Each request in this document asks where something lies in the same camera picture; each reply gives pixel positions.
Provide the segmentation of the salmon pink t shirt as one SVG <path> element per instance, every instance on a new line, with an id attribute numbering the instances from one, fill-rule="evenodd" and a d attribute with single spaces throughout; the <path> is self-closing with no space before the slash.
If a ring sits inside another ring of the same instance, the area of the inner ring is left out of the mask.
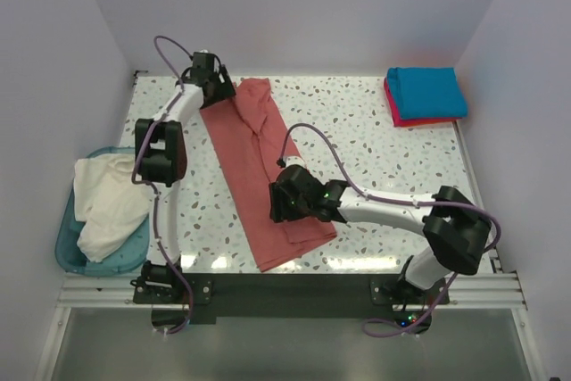
<path id="1" fill-rule="evenodd" d="M 236 95 L 201 111 L 257 268 L 268 271 L 337 237 L 332 223 L 270 219 L 269 184 L 287 127 L 268 79 L 245 79 Z"/>

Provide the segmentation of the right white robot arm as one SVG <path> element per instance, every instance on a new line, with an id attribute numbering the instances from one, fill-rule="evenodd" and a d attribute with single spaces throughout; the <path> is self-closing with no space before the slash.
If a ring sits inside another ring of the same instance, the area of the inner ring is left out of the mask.
<path id="1" fill-rule="evenodd" d="M 284 168 L 269 184 L 276 223 L 305 218 L 321 222 L 375 223 L 422 236 L 427 248 L 407 259 L 391 289 L 420 294 L 449 274 L 474 276 L 492 230 L 491 216 L 458 189 L 399 195 L 361 189 L 349 179 L 320 182 L 301 165 Z"/>

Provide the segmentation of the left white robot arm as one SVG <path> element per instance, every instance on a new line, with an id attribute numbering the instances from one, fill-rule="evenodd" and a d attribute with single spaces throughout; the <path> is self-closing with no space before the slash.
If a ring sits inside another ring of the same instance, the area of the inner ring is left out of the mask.
<path id="1" fill-rule="evenodd" d="M 169 101 L 152 118 L 136 122 L 133 179 L 152 192 L 146 260 L 153 265 L 176 265 L 180 260 L 177 212 L 187 170 L 184 126 L 200 110 L 235 94 L 226 66 L 216 54 L 202 50 L 192 55 Z"/>

